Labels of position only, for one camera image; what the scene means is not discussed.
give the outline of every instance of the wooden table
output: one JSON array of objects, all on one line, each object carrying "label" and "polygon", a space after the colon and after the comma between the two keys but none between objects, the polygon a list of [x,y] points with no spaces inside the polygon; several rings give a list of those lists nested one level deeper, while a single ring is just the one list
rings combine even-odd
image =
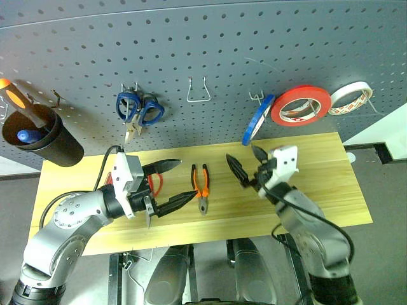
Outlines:
[{"label": "wooden table", "polygon": [[[253,143],[266,151],[281,145],[297,145],[300,172],[293,175],[290,183],[318,203],[326,217],[339,226],[372,222],[337,133],[255,140]],[[279,222],[273,205],[261,200],[253,189],[240,187],[228,167],[226,153],[236,157],[252,177],[259,163],[251,148],[239,142],[129,153],[138,155],[142,164],[159,159],[182,159],[181,165],[163,174],[164,184],[157,197],[158,204],[175,194],[192,190],[192,163],[197,164],[198,179],[202,185],[204,178],[201,168],[203,163],[207,163],[210,173],[208,214],[201,216],[198,200],[194,198],[172,214],[160,219],[154,216],[150,229],[147,229],[144,212],[138,213],[134,219],[122,217],[95,234],[86,246],[84,255],[269,235]],[[41,213],[54,197],[66,191],[92,189],[101,161],[102,156],[84,157],[69,168],[44,161],[29,238],[38,231]],[[114,155],[107,160],[102,182],[113,161]],[[52,211],[48,213],[45,223],[49,221]]]}]

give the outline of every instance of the white tape roll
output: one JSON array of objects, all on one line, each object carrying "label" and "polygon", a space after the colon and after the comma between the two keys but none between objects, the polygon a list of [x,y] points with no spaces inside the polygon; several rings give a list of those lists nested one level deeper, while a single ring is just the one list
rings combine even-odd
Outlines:
[{"label": "white tape roll", "polygon": [[[335,103],[339,101],[341,98],[358,91],[361,92],[361,95],[353,102],[341,107],[337,108],[333,107]],[[364,81],[357,81],[356,83],[344,86],[339,90],[336,90],[331,95],[331,108],[329,110],[329,114],[332,114],[333,116],[340,116],[341,114],[349,113],[350,111],[353,111],[359,108],[360,106],[364,105],[367,102],[366,96],[368,96],[368,98],[371,98],[372,94],[373,90]]]}]

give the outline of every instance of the white wall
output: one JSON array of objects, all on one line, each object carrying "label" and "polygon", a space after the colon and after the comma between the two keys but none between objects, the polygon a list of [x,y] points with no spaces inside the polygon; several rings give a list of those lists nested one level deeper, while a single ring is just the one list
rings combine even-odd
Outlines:
[{"label": "white wall", "polygon": [[39,170],[0,156],[0,176],[20,173],[39,173]]},{"label": "white wall", "polygon": [[396,109],[344,145],[385,143],[394,160],[407,158],[407,104]]}]

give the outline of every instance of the red tape roll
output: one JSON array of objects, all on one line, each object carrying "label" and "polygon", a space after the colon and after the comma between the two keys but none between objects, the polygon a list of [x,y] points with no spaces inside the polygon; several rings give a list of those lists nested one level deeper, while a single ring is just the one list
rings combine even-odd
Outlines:
[{"label": "red tape roll", "polygon": [[[303,105],[291,111],[282,111],[286,105],[298,100],[308,100],[308,106],[305,107]],[[314,111],[317,115],[315,115],[313,111],[308,111],[308,114],[294,117],[295,114],[301,114],[310,109],[312,110],[312,107],[314,107]],[[313,123],[322,118],[328,113],[330,108],[331,96],[326,90],[310,85],[303,85],[290,89],[279,96],[272,106],[270,115],[273,121],[279,125],[301,126]]]}]

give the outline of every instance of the tape roll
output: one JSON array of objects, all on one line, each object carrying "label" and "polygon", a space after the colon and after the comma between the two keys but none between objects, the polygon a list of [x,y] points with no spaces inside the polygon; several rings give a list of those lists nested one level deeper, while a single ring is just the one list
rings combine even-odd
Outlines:
[{"label": "tape roll", "polygon": [[261,103],[259,109],[254,114],[253,118],[250,120],[249,126],[247,126],[246,131],[243,134],[242,144],[248,146],[250,141],[259,131],[261,125],[265,121],[265,117],[272,106],[274,101],[274,95],[268,95],[265,100]]},{"label": "tape roll", "polygon": [[[341,98],[346,97],[347,95],[355,92],[361,92],[361,95],[353,100],[351,103],[341,106],[341,107],[333,107],[337,101],[339,101]],[[329,110],[329,114],[332,114],[333,116],[340,116],[342,114],[349,113],[353,110],[358,109],[360,106],[364,105],[367,102],[366,96],[368,98],[371,98],[373,95],[373,90],[370,88],[370,86],[365,83],[364,81],[357,81],[356,83],[349,84],[347,86],[344,86],[338,90],[336,90],[332,95],[331,95],[331,109]]]},{"label": "tape roll", "polygon": [[[307,103],[293,110],[283,111],[287,105],[299,100],[307,100]],[[273,104],[271,116],[273,121],[279,125],[301,126],[322,118],[330,108],[331,97],[326,90],[311,85],[303,85],[290,89],[279,96]]]}]

